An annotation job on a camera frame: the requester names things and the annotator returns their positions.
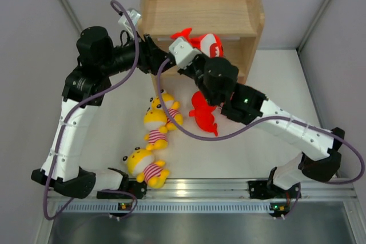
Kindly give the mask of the red shark plush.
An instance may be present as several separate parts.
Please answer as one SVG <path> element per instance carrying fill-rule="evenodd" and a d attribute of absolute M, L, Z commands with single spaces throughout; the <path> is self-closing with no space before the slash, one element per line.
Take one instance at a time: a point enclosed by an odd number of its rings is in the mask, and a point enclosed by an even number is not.
<path fill-rule="evenodd" d="M 224 56 L 224 48 L 217 34 L 206 33 L 200 36 L 191 37 L 190 34 L 192 30 L 191 27 L 185 28 L 182 31 L 172 34 L 170 38 L 177 39 L 178 37 L 183 37 L 193 48 L 199 49 L 202 53 L 211 58 Z"/>
<path fill-rule="evenodd" d="M 207 103 L 202 92 L 197 91 L 191 98 L 193 110 L 188 112 L 188 116 L 195 119 L 196 125 L 204 132 L 212 133 L 218 137 L 218 125 L 212 112 L 216 107 Z"/>

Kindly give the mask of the yellow striped plush top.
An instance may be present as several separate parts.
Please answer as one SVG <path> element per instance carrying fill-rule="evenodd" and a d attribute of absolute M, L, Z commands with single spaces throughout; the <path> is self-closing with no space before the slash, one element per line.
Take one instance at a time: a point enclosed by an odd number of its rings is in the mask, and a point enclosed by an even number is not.
<path fill-rule="evenodd" d="M 175 98 L 166 92 L 166 90 L 161 89 L 160 90 L 161 93 L 161 97 L 162 97 L 162 101 L 164 102 L 169 115 L 180 125 L 182 126 L 184 118 L 182 116 L 182 114 L 179 111 L 180 108 L 180 103 L 178 101 L 175 100 Z M 151 97 L 149 99 L 151 108 L 154 110 L 163 110 L 162 109 L 162 104 L 160 101 L 160 98 L 158 96 L 156 97 Z"/>

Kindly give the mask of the yellow striped plush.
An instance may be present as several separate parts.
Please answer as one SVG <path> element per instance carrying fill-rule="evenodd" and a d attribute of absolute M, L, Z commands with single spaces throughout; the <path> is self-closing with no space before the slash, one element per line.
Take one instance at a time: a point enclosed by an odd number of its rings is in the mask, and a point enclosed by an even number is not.
<path fill-rule="evenodd" d="M 145 182 L 152 189 L 162 188 L 170 175 L 164 160 L 156 159 L 152 151 L 140 147 L 123 156 L 122 162 L 138 183 Z"/>
<path fill-rule="evenodd" d="M 161 97 L 162 97 L 162 101 L 164 102 L 169 115 L 180 125 L 182 126 L 184 118 L 182 116 L 182 114 L 179 111 L 180 108 L 180 103 L 178 101 L 175 100 L 175 98 L 166 92 L 166 90 L 161 89 L 160 90 L 161 93 Z M 163 110 L 162 109 L 162 104 L 160 101 L 160 98 L 158 96 L 156 97 L 151 97 L 149 99 L 151 108 L 154 110 Z"/>
<path fill-rule="evenodd" d="M 144 140 L 147 141 L 147 150 L 162 150 L 168 146 L 166 124 L 167 117 L 162 110 L 148 108 L 144 116 L 144 126 L 148 131 L 144 136 Z"/>

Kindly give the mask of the yellow striped plush bottom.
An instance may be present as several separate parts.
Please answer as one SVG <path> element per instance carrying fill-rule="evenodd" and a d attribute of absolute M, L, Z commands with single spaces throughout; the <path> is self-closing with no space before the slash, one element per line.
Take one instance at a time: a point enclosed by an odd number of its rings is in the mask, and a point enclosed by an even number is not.
<path fill-rule="evenodd" d="M 138 183 L 145 182 L 152 189 L 162 188 L 170 175 L 164 160 L 156 159 L 152 151 L 140 147 L 123 156 L 122 162 Z"/>

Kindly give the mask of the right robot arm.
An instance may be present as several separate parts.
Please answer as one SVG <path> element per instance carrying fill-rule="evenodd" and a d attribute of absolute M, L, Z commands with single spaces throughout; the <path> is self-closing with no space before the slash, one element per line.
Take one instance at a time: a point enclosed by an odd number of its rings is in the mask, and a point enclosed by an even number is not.
<path fill-rule="evenodd" d="M 300 150 L 288 163 L 274 167 L 267 181 L 275 197 L 301 181 L 329 182 L 340 168 L 344 131 L 321 129 L 300 120 L 271 101 L 264 93 L 238 83 L 238 68 L 223 57 L 189 54 L 177 58 L 178 72 L 194 80 L 209 105 L 221 105 L 221 113 L 231 121 L 261 130 Z"/>

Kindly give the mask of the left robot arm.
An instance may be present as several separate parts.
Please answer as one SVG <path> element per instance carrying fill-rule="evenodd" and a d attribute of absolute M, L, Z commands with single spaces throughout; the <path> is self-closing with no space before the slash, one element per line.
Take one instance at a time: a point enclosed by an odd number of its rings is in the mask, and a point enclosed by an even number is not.
<path fill-rule="evenodd" d="M 115 168 L 87 171 L 80 167 L 86 133 L 104 95 L 112 88 L 111 76 L 134 68 L 145 74 L 157 74 L 167 53 L 148 34 L 114 46 L 108 31 L 101 26 L 83 30 L 76 47 L 77 67 L 65 80 L 53 144 L 46 161 L 33 170 L 31 179 L 70 198 L 82 199 L 94 191 L 106 190 L 123 198 L 129 191 L 126 173 Z"/>

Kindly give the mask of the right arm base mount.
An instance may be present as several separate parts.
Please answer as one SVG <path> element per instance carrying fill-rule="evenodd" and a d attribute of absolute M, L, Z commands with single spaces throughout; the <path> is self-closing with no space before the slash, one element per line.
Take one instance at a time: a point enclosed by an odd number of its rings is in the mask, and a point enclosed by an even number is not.
<path fill-rule="evenodd" d="M 283 190 L 269 184 L 267 180 L 248 181 L 249 197 L 251 199 L 296 198 L 300 187 L 300 183 L 297 183 L 290 189 Z"/>

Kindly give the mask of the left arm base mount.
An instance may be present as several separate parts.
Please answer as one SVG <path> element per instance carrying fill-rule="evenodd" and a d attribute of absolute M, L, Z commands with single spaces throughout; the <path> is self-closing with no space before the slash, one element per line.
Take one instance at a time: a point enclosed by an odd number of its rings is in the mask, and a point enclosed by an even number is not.
<path fill-rule="evenodd" d="M 135 179 L 130 180 L 122 189 L 103 190 L 97 192 L 97 199 L 129 199 L 130 195 L 137 199 L 142 199 L 147 192 L 147 184 L 145 182 L 137 182 Z"/>

